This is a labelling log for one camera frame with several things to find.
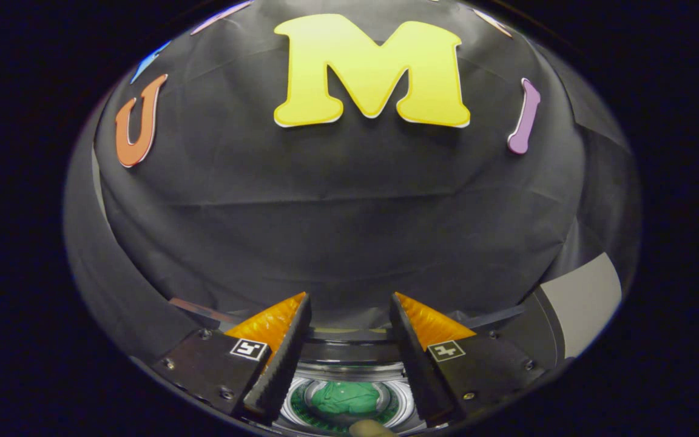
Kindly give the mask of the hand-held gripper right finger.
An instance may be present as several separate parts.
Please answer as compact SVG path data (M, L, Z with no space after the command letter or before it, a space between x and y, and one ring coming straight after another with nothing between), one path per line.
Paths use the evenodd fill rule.
M390 321L417 414L429 426L486 418L547 373L500 335L475 332L398 291Z

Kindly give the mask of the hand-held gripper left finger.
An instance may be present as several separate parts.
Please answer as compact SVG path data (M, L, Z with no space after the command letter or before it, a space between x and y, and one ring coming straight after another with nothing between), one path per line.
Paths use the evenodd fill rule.
M161 355L154 370L223 415L269 425L288 395L311 313L310 297L299 293L227 332L194 330Z

